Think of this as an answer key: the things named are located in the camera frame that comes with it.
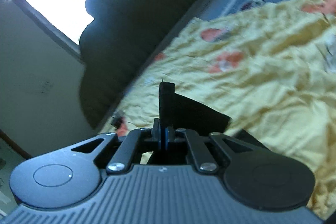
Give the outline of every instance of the white wall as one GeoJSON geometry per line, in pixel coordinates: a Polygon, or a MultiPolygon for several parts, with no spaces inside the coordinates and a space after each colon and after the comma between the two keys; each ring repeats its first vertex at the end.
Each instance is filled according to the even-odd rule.
{"type": "Polygon", "coordinates": [[[0,0],[0,129],[33,156],[94,135],[79,103],[84,66],[0,0]]]}

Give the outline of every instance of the wrinkled fabric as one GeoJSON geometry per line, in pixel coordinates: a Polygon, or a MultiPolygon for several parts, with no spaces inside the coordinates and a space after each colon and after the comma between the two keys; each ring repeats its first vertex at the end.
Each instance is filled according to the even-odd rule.
{"type": "Polygon", "coordinates": [[[316,178],[308,207],[327,218],[336,209],[336,75],[324,63],[336,18],[301,11],[320,1],[267,3],[210,22],[194,19],[120,103],[128,129],[151,127],[159,116],[160,82],[175,83],[176,93],[230,116],[226,134],[244,128],[270,150],[306,164],[316,178]],[[230,36],[216,43],[201,37],[225,27],[230,36]],[[239,64],[209,73],[231,49],[242,52],[239,64]]]}

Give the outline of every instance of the bright window light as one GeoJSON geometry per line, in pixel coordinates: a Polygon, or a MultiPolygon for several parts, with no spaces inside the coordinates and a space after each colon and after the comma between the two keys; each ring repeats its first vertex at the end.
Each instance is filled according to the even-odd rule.
{"type": "Polygon", "coordinates": [[[76,44],[79,44],[83,30],[93,21],[85,9],[85,0],[26,1],[76,44]]]}

